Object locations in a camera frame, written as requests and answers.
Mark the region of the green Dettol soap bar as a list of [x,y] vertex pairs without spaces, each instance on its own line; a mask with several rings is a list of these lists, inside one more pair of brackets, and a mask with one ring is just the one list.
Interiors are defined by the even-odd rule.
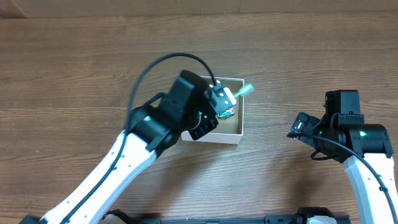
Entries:
[[228,119],[232,116],[234,116],[235,110],[233,107],[229,108],[228,110],[218,114],[219,119]]

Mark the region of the green toothbrush with cap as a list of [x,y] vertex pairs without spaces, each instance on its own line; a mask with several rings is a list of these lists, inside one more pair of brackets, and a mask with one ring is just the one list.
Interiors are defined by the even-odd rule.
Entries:
[[246,96],[249,95],[254,91],[254,87],[252,84],[247,84],[242,86],[237,93],[234,94],[235,98],[238,98],[239,96]]

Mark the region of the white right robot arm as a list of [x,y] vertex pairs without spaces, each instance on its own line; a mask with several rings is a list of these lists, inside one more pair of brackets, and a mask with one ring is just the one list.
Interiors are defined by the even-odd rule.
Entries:
[[357,111],[320,119],[301,112],[288,136],[313,147],[313,160],[343,164],[361,223],[397,223],[393,150],[384,126],[366,124]]

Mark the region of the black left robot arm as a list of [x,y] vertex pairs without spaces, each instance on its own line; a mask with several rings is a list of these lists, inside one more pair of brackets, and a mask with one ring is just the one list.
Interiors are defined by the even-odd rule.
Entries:
[[124,130],[87,178],[43,217],[22,223],[98,223],[125,188],[184,131],[200,139],[218,125],[217,115],[236,104],[220,81],[181,71],[168,93],[158,93],[129,112]]

